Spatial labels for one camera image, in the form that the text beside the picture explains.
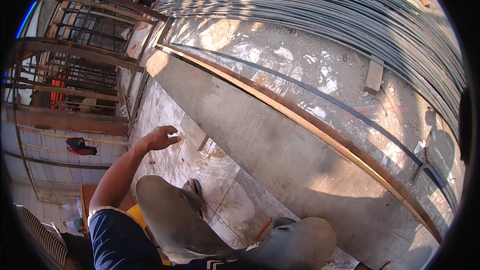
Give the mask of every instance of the dusty floor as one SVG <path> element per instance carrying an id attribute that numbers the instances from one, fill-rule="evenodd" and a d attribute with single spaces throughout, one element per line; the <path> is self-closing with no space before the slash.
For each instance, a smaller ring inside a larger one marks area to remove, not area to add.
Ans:
<path id="1" fill-rule="evenodd" d="M 436 0 L 429 0 L 430 8 L 423 7 L 420 0 L 408 1 L 430 15 L 456 44 L 453 31 Z M 141 44 L 148 29 L 136 31 L 132 40 L 138 40 Z M 390 107 L 385 94 L 374 96 L 365 94 L 362 90 L 369 65 L 367 58 L 332 41 L 302 31 L 248 21 L 177 19 L 171 28 L 169 41 L 210 49 L 257 63 L 305 82 L 354 108 L 374 107 L 388 111 Z M 148 47 L 152 45 L 152 41 L 147 44 Z M 275 76 L 241 63 L 183 49 L 261 83 L 338 130 L 394 174 L 419 200 L 441 233 L 445 234 L 453 214 L 442 194 L 425 174 L 421 174 L 417 183 L 412 184 L 411 179 L 417 166 L 375 129 L 357 118 L 350 118 L 341 108 L 325 99 Z M 130 74 L 124 71 L 119 79 L 123 92 L 126 91 L 129 80 Z M 379 112 L 370 118 L 411 151 L 419 141 L 430 139 L 425 150 L 419 153 L 419 159 L 429 161 L 440 169 L 459 200 L 464 166 L 459 159 L 459 148 L 450 129 L 429 104 L 403 80 L 387 70 L 384 70 L 382 80 L 384 87 L 391 88 L 402 108 L 406 123 L 400 125 L 391 111 Z M 129 102 L 134 101 L 139 81 L 140 74 L 136 74 L 128 94 Z M 266 192 L 212 139 L 208 139 L 202 151 L 197 151 L 198 140 L 203 139 L 201 136 L 205 134 L 159 84 L 150 79 L 144 89 L 139 114 L 130 135 L 132 144 L 157 125 L 174 125 L 184 140 L 168 150 L 147 155 L 132 183 L 132 189 L 135 190 L 136 181 L 143 175 L 160 175 L 179 187 L 187 177 L 198 178 L 206 197 L 205 213 L 209 224 L 234 248 L 252 244 L 255 235 L 270 217 L 284 215 L 297 219 L 297 216 Z M 356 263 L 354 258 L 338 249 L 328 267 L 352 269 Z"/>
<path id="2" fill-rule="evenodd" d="M 278 217 L 299 218 L 269 194 L 232 160 L 212 139 L 198 151 L 205 133 L 153 79 L 144 89 L 139 115 L 130 135 L 132 144 L 156 126 L 173 125 L 183 140 L 166 150 L 152 151 L 142 160 L 131 188 L 145 175 L 159 175 L 182 187 L 187 178 L 200 181 L 206 207 L 205 219 L 232 248 L 256 243 L 265 222 Z M 268 235 L 268 226 L 260 239 Z M 353 269 L 358 261 L 336 248 L 324 269 Z"/>

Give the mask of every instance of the orange object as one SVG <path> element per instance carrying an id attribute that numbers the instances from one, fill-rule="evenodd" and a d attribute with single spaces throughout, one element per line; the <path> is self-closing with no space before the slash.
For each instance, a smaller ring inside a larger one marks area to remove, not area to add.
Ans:
<path id="1" fill-rule="evenodd" d="M 62 75 L 62 74 L 58 74 L 57 77 L 59 79 L 66 79 L 66 75 Z M 55 79 L 52 79 L 52 86 L 56 86 L 56 87 L 62 87 L 64 88 L 66 85 L 65 81 L 60 81 L 60 80 L 55 80 Z M 55 101 L 63 101 L 65 100 L 65 94 L 63 93 L 51 93 L 50 94 L 50 99 L 52 101 L 52 109 L 60 109 L 60 106 L 59 105 L 55 105 Z"/>
<path id="2" fill-rule="evenodd" d="M 267 226 L 270 224 L 270 222 L 272 222 L 272 218 L 268 219 L 265 224 L 263 225 L 263 227 L 261 228 L 261 230 L 257 233 L 257 235 L 255 236 L 255 240 L 258 240 L 258 238 L 260 238 L 260 236 L 264 233 L 264 231 L 267 229 Z"/>

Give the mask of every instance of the metal bar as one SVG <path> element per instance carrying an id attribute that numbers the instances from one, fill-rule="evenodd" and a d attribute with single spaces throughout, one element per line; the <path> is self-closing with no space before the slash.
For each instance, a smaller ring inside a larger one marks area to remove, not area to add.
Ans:
<path id="1" fill-rule="evenodd" d="M 8 151 L 4 151 L 6 155 L 9 155 L 11 157 L 17 158 L 17 159 L 22 159 L 22 157 L 18 154 L 11 153 Z M 110 166 L 91 166 L 91 165 L 74 165 L 74 164 L 65 164 L 61 162 L 53 162 L 49 160 L 41 160 L 41 159 L 29 159 L 33 163 L 39 163 L 39 164 L 44 164 L 44 165 L 51 165 L 51 166 L 58 166 L 58 167 L 67 167 L 67 168 L 76 168 L 76 169 L 92 169 L 92 170 L 107 170 L 110 168 Z"/>
<path id="2" fill-rule="evenodd" d="M 19 126 L 18 129 L 31 132 L 37 135 L 44 135 L 44 136 L 50 136 L 50 137 L 56 137 L 56 138 L 62 138 L 65 139 L 65 137 L 69 137 L 68 135 L 60 135 L 60 134 L 54 134 L 54 133 L 49 133 L 46 131 L 41 131 L 41 130 L 36 130 L 36 129 L 31 129 L 23 126 Z M 90 137 L 84 137 L 83 138 L 85 141 L 88 142 L 93 142 L 93 143 L 107 143 L 107 144 L 118 144 L 118 145 L 129 145 L 129 142 L 123 142 L 123 141 L 110 141 L 110 140 L 102 140 L 102 139 L 94 139 Z"/>

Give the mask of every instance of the man's knee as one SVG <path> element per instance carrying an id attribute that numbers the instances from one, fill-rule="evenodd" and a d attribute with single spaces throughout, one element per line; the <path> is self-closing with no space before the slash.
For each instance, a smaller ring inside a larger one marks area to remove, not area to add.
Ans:
<path id="1" fill-rule="evenodd" d="M 141 177 L 135 187 L 137 193 L 137 199 L 150 197 L 152 192 L 162 192 L 167 187 L 171 187 L 165 179 L 158 175 L 146 175 Z"/>

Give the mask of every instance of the wooden board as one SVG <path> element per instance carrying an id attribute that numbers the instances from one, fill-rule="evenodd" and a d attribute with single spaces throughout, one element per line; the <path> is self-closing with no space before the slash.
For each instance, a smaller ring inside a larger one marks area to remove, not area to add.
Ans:
<path id="1" fill-rule="evenodd" d="M 369 267 L 417 262 L 409 253 L 414 240 L 418 246 L 438 247 L 406 206 L 370 174 L 282 113 L 161 51 L 152 54 L 146 69 L 267 191 L 300 218 L 326 219 L 337 234 L 337 246 Z"/>
<path id="2" fill-rule="evenodd" d="M 14 123 L 14 111 L 5 103 L 7 122 Z M 128 129 L 125 117 L 107 116 L 79 111 L 65 111 L 29 105 L 16 106 L 17 124 L 33 128 L 56 129 L 79 133 L 124 136 Z"/>

